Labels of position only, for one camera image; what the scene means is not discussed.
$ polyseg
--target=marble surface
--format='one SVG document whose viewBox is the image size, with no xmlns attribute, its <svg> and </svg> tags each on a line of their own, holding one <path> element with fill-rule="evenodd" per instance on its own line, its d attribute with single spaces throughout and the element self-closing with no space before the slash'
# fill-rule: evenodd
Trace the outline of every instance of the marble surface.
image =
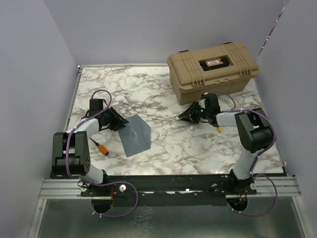
<svg viewBox="0 0 317 238">
<path fill-rule="evenodd" d="M 98 89 L 107 89 L 113 106 L 124 118 L 138 114 L 151 127 L 151 148 L 126 157 L 118 132 L 104 130 L 92 136 L 104 145 L 104 156 L 89 141 L 92 164 L 109 175 L 184 175 L 223 174 L 236 164 L 241 152 L 238 131 L 222 127 L 218 133 L 207 123 L 194 125 L 176 120 L 188 108 L 180 106 L 169 82 L 167 66 L 86 67 L 83 69 L 69 128 L 74 127 L 89 107 L 89 98 Z M 261 101 L 253 80 L 240 93 L 232 94 L 237 108 L 260 107 Z M 96 98 L 108 100 L 107 93 Z M 219 98 L 221 110 L 232 107 L 226 96 Z M 255 173 L 281 173 L 277 149 L 264 153 Z"/>
</svg>

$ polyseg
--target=orange-handled screwdriver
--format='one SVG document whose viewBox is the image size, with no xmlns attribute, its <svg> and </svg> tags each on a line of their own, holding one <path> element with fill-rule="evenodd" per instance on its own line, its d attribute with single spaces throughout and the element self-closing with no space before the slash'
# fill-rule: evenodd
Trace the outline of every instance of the orange-handled screwdriver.
<svg viewBox="0 0 317 238">
<path fill-rule="evenodd" d="M 101 153 L 103 153 L 104 155 L 108 155 L 109 151 L 102 145 L 100 145 L 98 142 L 94 141 L 92 138 L 90 138 L 93 143 L 98 147 L 98 149 L 100 150 Z"/>
</svg>

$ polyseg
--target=white wall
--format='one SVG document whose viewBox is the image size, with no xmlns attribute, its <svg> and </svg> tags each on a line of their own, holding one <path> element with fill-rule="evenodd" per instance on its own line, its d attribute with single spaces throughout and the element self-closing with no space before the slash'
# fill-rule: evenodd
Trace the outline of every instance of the white wall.
<svg viewBox="0 0 317 238">
<path fill-rule="evenodd" d="M 0 237 L 28 236 L 77 68 L 42 0 L 0 7 Z"/>
<path fill-rule="evenodd" d="M 80 64 L 166 63 L 243 41 L 256 58 L 283 0 L 45 0 Z"/>
<path fill-rule="evenodd" d="M 317 235 L 316 12 L 316 0 L 290 0 L 259 57 L 256 83 Z"/>
</svg>

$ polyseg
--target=screw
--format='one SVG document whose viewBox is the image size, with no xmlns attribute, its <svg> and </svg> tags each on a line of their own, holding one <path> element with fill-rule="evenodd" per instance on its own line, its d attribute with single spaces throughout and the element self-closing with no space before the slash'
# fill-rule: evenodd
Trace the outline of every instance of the screw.
<svg viewBox="0 0 317 238">
<path fill-rule="evenodd" d="M 127 188 L 124 184 L 120 185 L 120 187 L 119 187 L 120 192 L 124 192 L 126 189 Z"/>
<path fill-rule="evenodd" d="M 87 191 L 87 188 L 86 188 L 86 187 L 81 187 L 81 188 L 80 188 L 80 191 L 81 191 L 81 192 L 86 192 L 86 191 Z"/>
<path fill-rule="evenodd" d="M 257 185 L 253 182 L 252 184 L 250 184 L 250 188 L 252 190 L 256 190 L 257 189 Z"/>
</svg>

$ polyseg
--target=case label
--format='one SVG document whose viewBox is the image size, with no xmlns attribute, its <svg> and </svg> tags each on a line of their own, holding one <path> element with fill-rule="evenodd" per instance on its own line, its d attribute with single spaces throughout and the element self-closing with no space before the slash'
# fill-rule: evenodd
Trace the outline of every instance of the case label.
<svg viewBox="0 0 317 238">
<path fill-rule="evenodd" d="M 220 63 L 218 60 L 211 60 L 211 61 L 206 62 L 207 66 L 212 66 L 212 65 L 218 64 L 218 63 Z"/>
</svg>

